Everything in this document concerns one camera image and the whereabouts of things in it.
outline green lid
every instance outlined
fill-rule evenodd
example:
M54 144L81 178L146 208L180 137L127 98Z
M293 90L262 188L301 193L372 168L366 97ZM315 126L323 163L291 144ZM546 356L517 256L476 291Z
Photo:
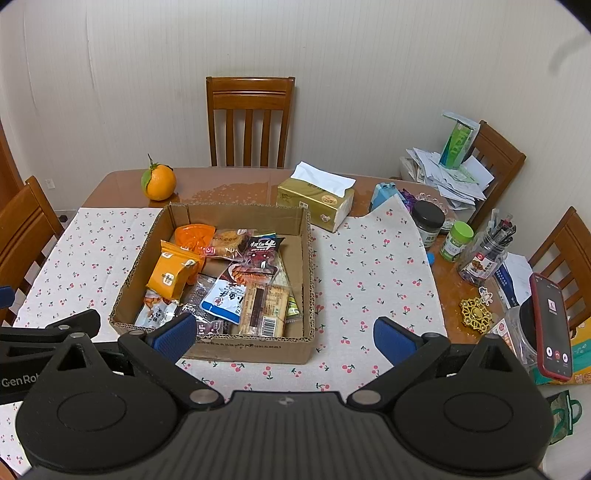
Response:
M472 227L465 222L457 221L452 226L452 235L459 240L461 243L468 243L474 236Z

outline red phone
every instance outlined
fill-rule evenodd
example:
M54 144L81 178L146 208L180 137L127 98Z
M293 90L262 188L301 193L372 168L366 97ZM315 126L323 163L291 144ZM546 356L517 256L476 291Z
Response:
M569 323L562 290L538 273L531 274L538 369L548 378L567 381L573 376Z

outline snack package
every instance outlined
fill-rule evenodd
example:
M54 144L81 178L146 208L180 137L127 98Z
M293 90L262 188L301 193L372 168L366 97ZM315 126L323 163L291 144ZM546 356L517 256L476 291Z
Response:
M214 317L211 313L201 308L201 302L205 298L205 295L212 289L215 281L216 279L213 277L201 274L197 275L195 285L187 286L184 289L178 312L192 313L197 322L217 322L217 317Z
M162 298L154 290L146 290L144 305L135 319L136 327L158 328L174 318L178 302Z
M246 285L239 284L232 277L232 268L235 266L232 264L224 270L202 300L201 308L216 317L238 324L240 323L242 299L246 292Z
M283 260L281 259L279 252L277 252L275 256L275 265L277 268L277 274L275 275L275 280L273 280L273 283L275 285L281 285L290 289L290 296L287 299L287 314L285 315L285 323L291 323L300 320L302 318L302 314L297 307L296 299L287 279L285 266L283 265Z
M191 270L201 256L164 240L160 245L162 253L146 286L165 299L179 300Z
M174 231L174 243L182 249L190 250L200 255L196 265L191 269L187 279L188 285L195 285L197 275L205 264L205 248L211 243L216 228L203 223L191 223L178 227Z
M256 282L246 285L238 333L241 335L257 335L266 296L266 285Z
M203 223L191 223L178 227L174 231L174 243L188 248L192 252L201 253L212 241L216 228Z
M242 261L248 239L254 232L246 229L217 230L209 246L205 248L205 254L208 257L226 258L234 262Z
M224 322L223 320L214 320L212 322L200 322L197 321L197 335L217 335L224 333Z
M279 285L249 283L239 333L271 338L283 336L289 294L288 288Z
M244 252L245 263L255 268L271 270L282 240L283 238L278 238L275 234L250 237Z

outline chair backrest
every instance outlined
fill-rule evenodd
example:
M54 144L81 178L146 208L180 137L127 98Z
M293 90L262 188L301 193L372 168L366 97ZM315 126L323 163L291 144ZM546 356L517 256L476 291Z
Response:
M271 132L271 111L281 110L281 131L277 168L285 163L287 130L290 122L291 95L295 77L289 78L245 78L207 77L207 119L209 121L209 148L212 167L217 166L216 131L213 120L214 110L226 111L226 165L234 166L234 110L246 110L244 122L243 165L251 166L252 158L252 113L263 110L261 135L261 167L269 166L269 136Z
M478 151L475 154L478 161L495 176L484 191L486 200L476 201L476 211L468 221L468 224L476 229L484 219L490 217L499 198L523 166L525 154L517 150L484 120L480 120L480 130L468 154L474 154L474 150Z
M59 238L63 231L39 182L30 177L0 212L0 284L28 294L31 285L25 279L27 271L33 262L43 266L46 258L41 250L52 236ZM15 318L10 310L0 310L0 325L3 320L12 325Z
M557 272L558 275L554 275L556 279L551 280L554 280L563 291L567 312L580 300L584 303L584 308L569 320L569 328L575 330L591 316L591 232L573 207L567 210L556 228L530 258L532 268L553 245L556 246L558 254L541 274L550 278Z

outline tissue box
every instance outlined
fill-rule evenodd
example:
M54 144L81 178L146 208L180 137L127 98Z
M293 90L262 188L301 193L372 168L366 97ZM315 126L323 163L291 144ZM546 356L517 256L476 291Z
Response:
M351 211L354 193L355 189L351 187L341 198L306 181L287 179L277 186L277 205L307 208L311 223L336 232Z

